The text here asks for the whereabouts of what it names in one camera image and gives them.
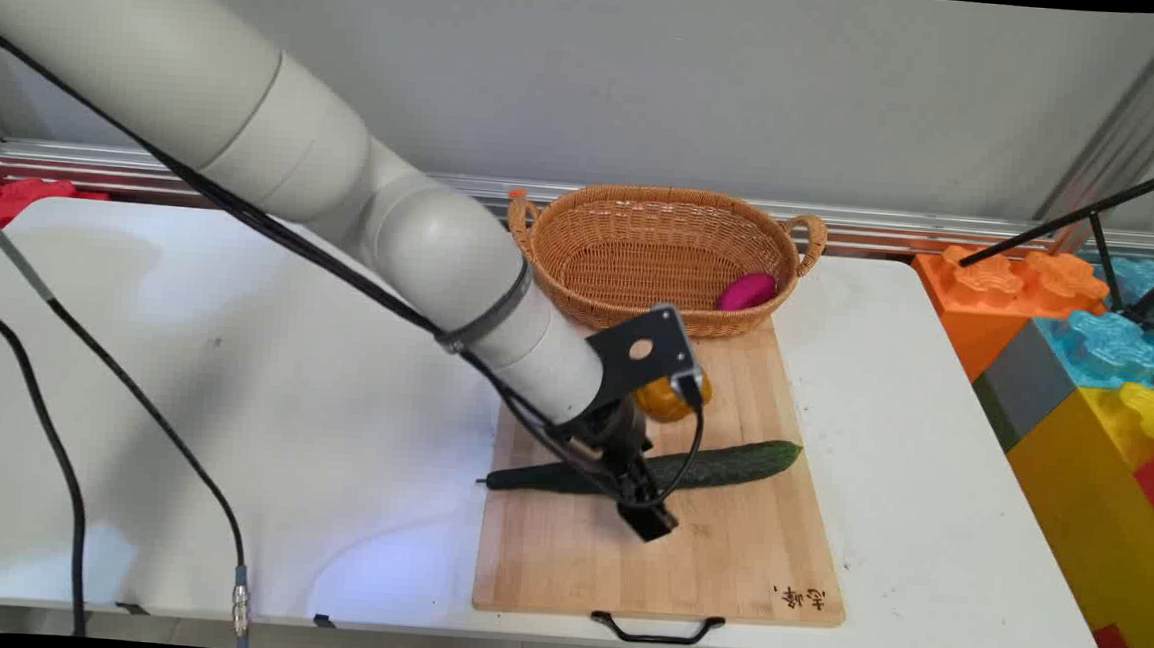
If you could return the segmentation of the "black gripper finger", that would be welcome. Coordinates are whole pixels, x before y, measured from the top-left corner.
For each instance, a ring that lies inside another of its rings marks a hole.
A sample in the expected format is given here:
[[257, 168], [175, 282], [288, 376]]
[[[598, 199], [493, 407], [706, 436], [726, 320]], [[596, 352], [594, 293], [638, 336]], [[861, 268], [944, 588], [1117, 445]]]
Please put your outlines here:
[[634, 459], [631, 506], [653, 507], [666, 498], [670, 483], [668, 458], [638, 455]]
[[664, 503], [636, 507], [629, 504], [617, 504], [616, 508], [619, 517], [645, 543], [654, 542], [655, 538], [665, 538], [679, 527], [679, 518]]

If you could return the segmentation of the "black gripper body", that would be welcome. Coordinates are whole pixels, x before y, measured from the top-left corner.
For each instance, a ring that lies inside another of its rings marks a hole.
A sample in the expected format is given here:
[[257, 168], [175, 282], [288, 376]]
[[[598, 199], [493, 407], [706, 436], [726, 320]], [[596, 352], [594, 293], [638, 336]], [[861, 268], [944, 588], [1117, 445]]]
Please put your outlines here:
[[645, 455], [651, 447], [647, 420], [632, 397], [550, 425], [548, 436], [560, 443], [571, 466], [580, 470], [595, 491], [630, 505], [634, 459]]

